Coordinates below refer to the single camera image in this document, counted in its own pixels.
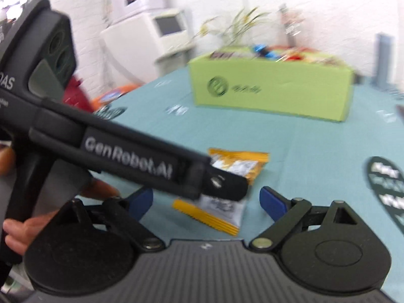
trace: snack bag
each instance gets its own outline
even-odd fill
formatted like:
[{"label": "snack bag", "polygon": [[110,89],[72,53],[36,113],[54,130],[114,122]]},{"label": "snack bag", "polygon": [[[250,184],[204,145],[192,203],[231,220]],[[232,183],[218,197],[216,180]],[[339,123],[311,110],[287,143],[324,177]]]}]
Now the snack bag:
[{"label": "snack bag", "polygon": [[[249,151],[237,152],[210,148],[209,155],[212,156],[214,167],[243,176],[247,178],[250,185],[254,183],[264,165],[269,161],[269,154]],[[216,230],[237,236],[246,204],[246,198],[241,201],[231,201],[201,195],[198,201],[191,203],[176,199],[172,206]]]}]

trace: red object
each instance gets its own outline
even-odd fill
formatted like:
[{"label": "red object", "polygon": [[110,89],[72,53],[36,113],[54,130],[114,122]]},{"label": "red object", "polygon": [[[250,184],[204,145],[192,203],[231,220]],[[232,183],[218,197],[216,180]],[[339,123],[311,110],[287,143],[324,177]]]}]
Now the red object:
[{"label": "red object", "polygon": [[90,113],[94,112],[90,104],[90,100],[87,98],[87,95],[80,88],[81,81],[77,80],[73,75],[70,79],[69,84],[65,89],[65,94],[63,96],[63,102],[70,106],[74,106],[84,111],[88,111]]},{"label": "red object", "polygon": [[303,60],[303,59],[304,59],[303,57],[301,57],[297,54],[294,54],[294,55],[286,58],[285,61],[294,61],[294,60]]}]

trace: camera lens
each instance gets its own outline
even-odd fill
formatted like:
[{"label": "camera lens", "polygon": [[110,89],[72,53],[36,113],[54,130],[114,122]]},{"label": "camera lens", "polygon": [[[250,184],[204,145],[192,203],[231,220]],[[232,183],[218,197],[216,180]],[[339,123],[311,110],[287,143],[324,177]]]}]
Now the camera lens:
[{"label": "camera lens", "polygon": [[69,52],[67,51],[67,49],[64,49],[56,60],[56,70],[58,72],[62,70],[63,66],[65,65],[68,59],[69,59]]},{"label": "camera lens", "polygon": [[49,45],[49,53],[54,54],[56,50],[60,47],[62,44],[63,40],[63,33],[62,32],[57,32],[56,35],[53,37],[52,41],[50,42]]}]

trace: human hand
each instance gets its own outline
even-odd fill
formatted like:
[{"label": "human hand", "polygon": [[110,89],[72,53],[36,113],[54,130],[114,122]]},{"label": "human hand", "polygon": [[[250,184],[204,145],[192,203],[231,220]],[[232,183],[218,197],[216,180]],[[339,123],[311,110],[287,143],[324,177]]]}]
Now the human hand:
[{"label": "human hand", "polygon": [[[0,146],[0,176],[7,175],[15,165],[15,152],[7,146]],[[80,195],[105,200],[119,196],[119,191],[109,184],[93,179],[91,184],[82,190]],[[20,255],[24,255],[27,248],[34,241],[37,235],[57,214],[54,211],[45,215],[29,218],[25,222],[7,219],[3,222],[3,229],[7,233],[5,242],[9,248]]]}]

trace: circular black pad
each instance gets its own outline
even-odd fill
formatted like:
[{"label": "circular black pad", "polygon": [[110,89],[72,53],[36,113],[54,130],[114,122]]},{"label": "circular black pad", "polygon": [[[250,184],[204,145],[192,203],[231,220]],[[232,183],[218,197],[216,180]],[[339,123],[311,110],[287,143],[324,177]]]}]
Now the circular black pad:
[{"label": "circular black pad", "polygon": [[134,264],[130,244],[110,232],[66,224],[39,237],[24,263],[34,287],[49,294],[98,292],[124,278]]},{"label": "circular black pad", "polygon": [[391,258],[371,231],[331,224],[292,236],[281,250],[291,275],[304,286],[325,293],[354,293],[380,288]]}]

